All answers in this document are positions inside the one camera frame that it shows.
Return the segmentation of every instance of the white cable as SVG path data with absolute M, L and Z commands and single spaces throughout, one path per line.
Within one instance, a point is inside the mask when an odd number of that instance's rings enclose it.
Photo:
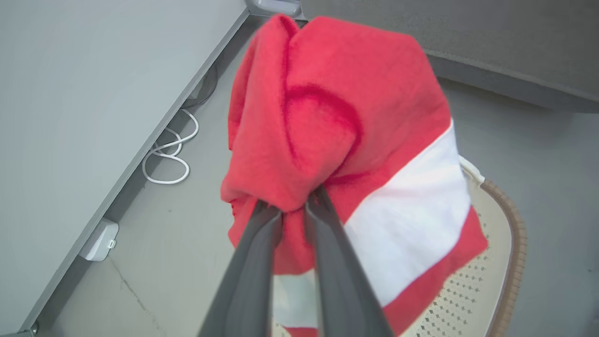
M 184 181 L 187 178 L 187 176 L 189 176 L 189 165 L 185 162 L 185 160 L 178 158 L 177 155 L 179 154 L 179 152 L 181 152 L 181 147 L 182 147 L 181 144 L 190 140 L 191 138 L 194 138 L 195 135 L 198 134 L 199 124 L 198 124 L 198 120 L 195 119 L 195 117 L 191 113 L 189 113 L 189 111 L 187 111 L 185 109 L 181 109 L 179 111 L 185 112 L 191 118 L 191 120 L 195 123 L 195 130 L 189 136 L 187 136 L 185 138 L 181 138 L 181 136 L 178 133 L 176 133 L 175 131 L 173 131 L 169 128 L 164 128 L 164 130 L 172 133 L 175 137 L 177 137 L 177 140 L 174 142 L 168 143 L 168 144 L 160 145 L 160 146 L 158 146 L 158 144 L 156 142 L 154 142 L 154 147 L 152 147 L 150 152 L 148 152 L 147 155 L 144 157 L 144 159 L 141 161 L 141 171 L 144 173 L 144 176 L 146 177 L 146 179 L 148 179 L 149 181 L 151 181 L 153 183 L 159 183 L 161 185 L 172 185 L 172 184 Z M 171 154 L 166 154 L 162 151 L 162 149 L 170 148 L 171 146 L 175 146 L 175 145 L 177 145 L 177 150 Z M 150 177 L 150 175 L 146 172 L 146 161 L 148 160 L 148 158 L 150 158 L 151 155 L 159 156 L 162 158 L 169 158 L 169 159 L 180 162 L 181 164 L 183 164 L 183 166 L 185 166 L 185 173 L 183 174 L 183 176 L 181 178 L 175 179 L 175 180 L 157 180 L 157 179 Z

